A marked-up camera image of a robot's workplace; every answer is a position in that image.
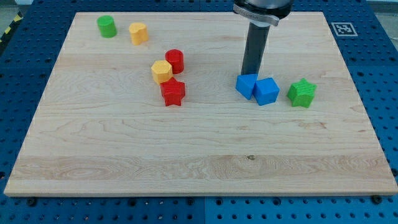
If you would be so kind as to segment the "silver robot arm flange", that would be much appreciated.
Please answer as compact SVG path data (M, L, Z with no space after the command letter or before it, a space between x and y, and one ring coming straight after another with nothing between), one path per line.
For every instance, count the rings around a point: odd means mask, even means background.
M278 26L287 17L294 0L234 0L233 11L259 27Z

